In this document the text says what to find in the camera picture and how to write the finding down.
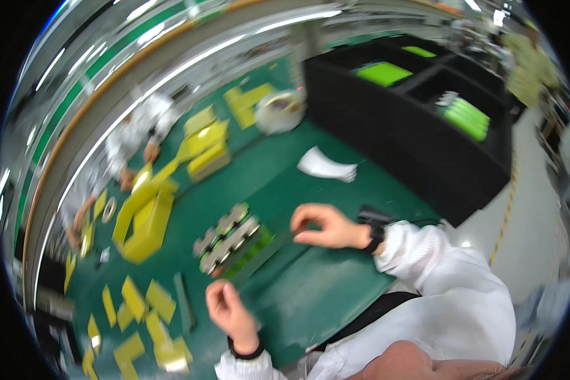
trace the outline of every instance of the green workbench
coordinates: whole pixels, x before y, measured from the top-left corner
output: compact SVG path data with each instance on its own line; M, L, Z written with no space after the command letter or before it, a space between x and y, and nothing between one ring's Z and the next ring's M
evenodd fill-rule
M145 324L133 321L123 333L118 325L110 328L101 300L103 287L106 284L110 287L116 309L123 300L120 289L126 276L131 276L142 294L154 278L176 299L173 276L177 272L182 272L197 327L189 334L182 334L180 312L176 309L168 325L169 333L173 339L183 336L192 351L194 362L187 377L215 378L213 365L227 350L227 342L208 318L205 288L212 279L199 271L191 247L237 202L248 202L251 211L274 233L287 231L293 210L305 202L332 203L352 219L363 203L402 219L439 219L394 177L309 120L294 131L277 136L264 136L255 126L241 131L224 102L223 93L247 76L250 80L241 86L243 91L266 82L277 89L291 87L286 80L286 59L276 63L276 67L272 63L263 66L207 96L183 115L163 143L154 164L155 173L175 156L183 139L183 124L190 116L213 103L220 119L230 119L228 148L233 155L232 163L198 185L191 183L185 164L172 175L180 188L159 251L138 266L126 262L111 240L116 217L107 224L100 221L96 224L95 247L99 250L111 247L109 262L94 270L98 254L90 253L87 258L79 259L66 295L76 305L73 326L83 351L89 345L89 315L95 316L102 345L93 368L100 379L121 378L112 351L136 331L145 346L145 354L133 361L138 375L145 378L160 371ZM337 162L357 163L356 179L347 184L298 171L297 162L315 145ZM135 169L143 166L141 153L130 161L130 166ZM120 209L128 194L120 193L115 184L110 184L107 192L108 197L116 197ZM302 357L307 347L324 342L352 321L393 280L375 269L371 257L358 251L288 243L243 286L241 298L262 324L260 335L274 365L283 367ZM82 370L72 368L70 376L80 378Z

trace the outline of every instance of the green mat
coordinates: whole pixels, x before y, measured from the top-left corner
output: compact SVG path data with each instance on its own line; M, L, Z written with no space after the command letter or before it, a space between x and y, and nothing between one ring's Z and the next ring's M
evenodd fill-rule
M446 108L443 116L468 133L474 140L484 141L486 139L490 118L463 98L457 97Z
M412 72L388 62L381 62L357 70L357 77L372 81L384 87L390 87L396 81L409 77L411 74Z
M425 57L425 58L437 57L436 54L429 52L428 50L424 50L423 48L418 47L418 46L404 46L401 49L407 50L410 53L414 53L416 55L419 55L420 57Z

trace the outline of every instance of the tape roll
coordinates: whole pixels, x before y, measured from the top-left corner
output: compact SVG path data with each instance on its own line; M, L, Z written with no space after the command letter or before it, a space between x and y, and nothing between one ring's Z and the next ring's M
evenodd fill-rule
M106 207L103 209L103 216L101 217L101 221L105 224L112 220L114 213L116 212L116 198L112 197L106 203Z

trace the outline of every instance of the yellow jacket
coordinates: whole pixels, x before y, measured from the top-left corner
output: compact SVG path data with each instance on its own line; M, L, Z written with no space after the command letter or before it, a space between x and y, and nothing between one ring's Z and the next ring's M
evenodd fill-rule
M558 84L555 67L545 52L540 47L535 48L524 35L507 35L503 42L517 61L509 75L507 90L528 108L532 108L539 100L543 83L546 86Z

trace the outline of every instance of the black wristband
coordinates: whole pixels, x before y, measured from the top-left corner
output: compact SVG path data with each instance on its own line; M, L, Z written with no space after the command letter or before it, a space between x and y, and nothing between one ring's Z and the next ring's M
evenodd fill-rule
M376 251L376 248L378 248L380 243L384 241L384 228L379 223L370 223L370 226L371 241L367 247L363 248L361 251L371 255Z
M230 353L232 354L232 356L234 356L235 359L240 359L240 360L254 360L255 358L259 357L262 354L262 352L264 352L264 345L262 344L261 340L259 341L257 350L255 350L253 353L249 355L242 355L236 352L235 343L230 337L228 337L228 348L230 349Z

